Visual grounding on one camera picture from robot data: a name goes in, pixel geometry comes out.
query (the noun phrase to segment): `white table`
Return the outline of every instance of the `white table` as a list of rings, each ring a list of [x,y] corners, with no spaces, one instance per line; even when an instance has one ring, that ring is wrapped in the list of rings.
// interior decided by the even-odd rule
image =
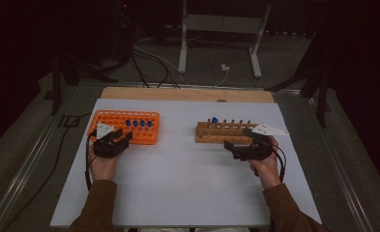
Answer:
[[[262,187],[248,164],[232,159],[232,154],[220,144],[195,143],[194,134],[196,122],[212,117],[251,120],[287,131],[276,103],[99,99],[94,111],[99,109],[157,111],[161,115],[157,144],[131,145],[119,160],[113,216],[116,226],[269,224]],[[290,136],[276,139],[287,156],[284,182],[301,210],[321,222]],[[51,226],[68,227],[84,205],[88,193],[84,180],[85,142],[86,133]]]

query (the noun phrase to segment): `brown jacket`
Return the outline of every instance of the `brown jacket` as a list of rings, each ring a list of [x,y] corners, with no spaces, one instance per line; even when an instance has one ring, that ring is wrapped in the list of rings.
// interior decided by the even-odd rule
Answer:
[[[114,231],[112,214],[117,185],[111,181],[95,181],[90,188],[81,215],[70,226],[71,232]],[[265,201],[275,222],[275,231],[327,231],[299,210],[285,184],[263,191]]]

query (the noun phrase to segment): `dark background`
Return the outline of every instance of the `dark background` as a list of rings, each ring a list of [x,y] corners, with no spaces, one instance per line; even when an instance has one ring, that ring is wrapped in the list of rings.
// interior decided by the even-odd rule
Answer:
[[[125,2],[129,23],[161,40],[165,25],[181,23],[180,1]],[[195,13],[207,13],[211,5],[219,6],[213,12],[218,15],[260,12],[245,7],[256,1],[189,2],[189,12]],[[126,43],[118,44],[115,53],[106,46],[106,33],[108,37],[117,33],[105,30],[107,22],[113,23],[111,4],[0,1],[0,136],[40,92],[37,81],[51,72],[53,44],[97,65],[99,56],[128,55]],[[380,174],[380,0],[276,2],[267,30],[271,35],[313,37],[298,73],[330,57],[329,86],[336,90]]]

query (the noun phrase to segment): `gray floor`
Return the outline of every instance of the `gray floor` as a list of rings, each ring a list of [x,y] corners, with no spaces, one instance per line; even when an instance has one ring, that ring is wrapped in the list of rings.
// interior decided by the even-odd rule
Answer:
[[[296,36],[265,36],[258,51],[263,70],[260,79],[252,76],[248,60],[248,46],[251,43],[253,38],[242,38],[227,45],[191,47],[187,72],[181,76],[174,68],[178,67],[178,39],[158,42],[143,38],[135,45],[137,49],[168,60],[171,64],[167,66],[172,77],[181,87],[262,89],[293,75],[310,40]],[[136,59],[140,68],[151,78],[160,81],[165,76],[160,64],[140,57]],[[104,63],[110,64],[111,60],[105,60]],[[229,66],[226,79],[226,73],[220,70],[220,64]],[[0,139],[0,204],[5,202],[4,206],[8,209],[7,212],[0,213],[0,225],[14,218],[53,168],[66,131],[59,127],[62,115],[91,112],[95,100],[106,86],[142,86],[132,64],[127,64],[110,77],[119,82],[102,83],[84,76],[78,86],[65,87],[64,103],[55,117],[50,116],[52,102],[43,99],[45,92],[51,89],[51,74],[41,79],[41,93]],[[148,81],[154,83],[152,86],[157,86],[157,81]],[[323,222],[331,231],[380,231],[380,179],[359,136],[331,89],[328,92],[327,127],[320,128],[313,117],[313,100],[303,99],[296,94],[303,84],[304,82],[296,83],[274,95],[291,132]],[[49,222],[87,121],[88,117],[84,117],[78,127],[69,129],[63,140],[57,169],[44,189],[13,221],[8,231],[63,230],[49,227]],[[41,135],[45,140],[38,140]],[[29,170],[28,179],[20,179],[21,195],[10,205],[6,204],[6,201],[2,201],[4,194],[8,192],[11,181],[15,180],[16,173],[27,157],[36,157],[37,165]]]

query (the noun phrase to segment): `tripod leg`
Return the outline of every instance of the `tripod leg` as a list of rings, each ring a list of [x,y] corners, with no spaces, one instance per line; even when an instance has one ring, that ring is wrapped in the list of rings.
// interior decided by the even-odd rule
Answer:
[[[117,82],[117,80],[111,79],[108,76],[106,76],[106,75],[104,75],[104,74],[102,74],[102,73],[100,73],[100,72],[92,69],[88,65],[80,62],[78,59],[76,59],[75,57],[71,56],[70,54],[66,54],[66,58],[69,59],[71,62],[73,62],[79,68],[85,70],[88,73],[91,73],[94,77],[100,79],[103,82]]]
[[[52,75],[53,75],[53,109],[51,115],[55,115],[61,105],[61,83],[59,58],[56,52],[52,54]]]
[[[64,56],[61,56],[59,59],[59,69],[67,84],[78,84],[80,78],[78,77],[77,71],[74,69],[73,63]]]
[[[323,128],[326,128],[325,108],[326,108],[326,95],[328,92],[327,87],[328,87],[328,74],[326,72],[323,72],[320,86],[319,86],[319,99],[318,99],[318,107],[317,107],[317,115],[316,115],[320,125]]]
[[[313,74],[310,78],[307,79],[307,82],[305,83],[304,87],[302,87],[301,94],[304,98],[312,98],[315,94],[316,90],[319,88],[321,79],[322,79],[322,72],[319,70]]]
[[[279,91],[299,80],[302,80],[304,78],[306,78],[309,74],[311,73],[314,73],[316,72],[316,69],[313,68],[313,69],[308,69],[300,74],[296,74],[294,76],[292,76],[291,78],[281,82],[280,84],[276,85],[276,86],[273,86],[273,87],[269,87],[269,88],[264,88],[265,91],[271,91],[271,92],[276,92],[276,91]]]

